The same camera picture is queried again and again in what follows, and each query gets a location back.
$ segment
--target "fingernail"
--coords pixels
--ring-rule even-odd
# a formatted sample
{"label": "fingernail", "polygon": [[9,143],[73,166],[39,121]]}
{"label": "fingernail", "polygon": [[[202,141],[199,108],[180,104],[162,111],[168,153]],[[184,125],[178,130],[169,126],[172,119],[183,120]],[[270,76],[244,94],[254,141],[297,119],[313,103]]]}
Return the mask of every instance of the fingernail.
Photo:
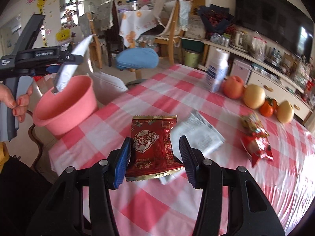
{"label": "fingernail", "polygon": [[11,107],[12,107],[12,108],[16,107],[16,102],[15,102],[15,101],[13,101],[13,102],[11,103]]}

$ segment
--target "television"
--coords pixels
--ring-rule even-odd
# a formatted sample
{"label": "television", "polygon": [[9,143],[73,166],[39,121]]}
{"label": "television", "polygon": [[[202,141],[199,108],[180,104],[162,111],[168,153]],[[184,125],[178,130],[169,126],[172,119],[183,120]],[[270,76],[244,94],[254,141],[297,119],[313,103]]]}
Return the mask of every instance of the television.
{"label": "television", "polygon": [[257,31],[307,61],[313,21],[287,0],[236,0],[234,23]]}

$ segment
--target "sun sticker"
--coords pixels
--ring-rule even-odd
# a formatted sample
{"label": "sun sticker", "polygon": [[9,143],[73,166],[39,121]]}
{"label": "sun sticker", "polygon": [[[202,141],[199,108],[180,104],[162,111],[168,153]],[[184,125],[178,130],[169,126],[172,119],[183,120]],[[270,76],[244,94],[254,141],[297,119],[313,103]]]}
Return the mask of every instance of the sun sticker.
{"label": "sun sticker", "polygon": [[30,5],[30,4],[32,4],[34,1],[35,1],[35,0],[27,0],[27,1],[26,1],[26,4]]}

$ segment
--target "pink checkered tablecloth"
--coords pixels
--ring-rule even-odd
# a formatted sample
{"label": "pink checkered tablecloth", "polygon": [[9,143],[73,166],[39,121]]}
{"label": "pink checkered tablecloth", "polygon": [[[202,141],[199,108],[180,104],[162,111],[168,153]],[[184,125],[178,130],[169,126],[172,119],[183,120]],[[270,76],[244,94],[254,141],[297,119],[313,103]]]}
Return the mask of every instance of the pink checkered tablecloth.
{"label": "pink checkered tablecloth", "polygon": [[[209,93],[204,78],[203,72],[174,65],[129,90],[54,145],[49,151],[53,168],[60,175],[68,166],[83,169],[107,157],[130,136],[134,115],[176,114],[181,121],[196,109],[226,138],[208,158],[222,167],[248,168],[289,234],[315,197],[315,138],[295,120],[283,125],[275,116],[259,116],[270,134],[274,162],[261,160],[251,168],[240,142],[244,130],[239,121],[251,109],[241,101]],[[124,182],[117,191],[110,191],[120,235],[191,235],[201,193],[192,188],[185,173],[168,185],[158,179]],[[223,193],[220,234],[227,225],[226,189]],[[83,213],[87,218],[88,204],[85,191]]]}

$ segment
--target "pink plastic basin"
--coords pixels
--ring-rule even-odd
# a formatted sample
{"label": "pink plastic basin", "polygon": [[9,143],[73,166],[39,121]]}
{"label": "pink plastic basin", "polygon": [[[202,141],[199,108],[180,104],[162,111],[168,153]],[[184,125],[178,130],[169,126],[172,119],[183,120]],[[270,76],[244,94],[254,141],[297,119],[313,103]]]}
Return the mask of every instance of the pink plastic basin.
{"label": "pink plastic basin", "polygon": [[61,139],[97,109],[92,79],[79,75],[72,77],[62,92],[46,92],[33,112],[33,121]]}

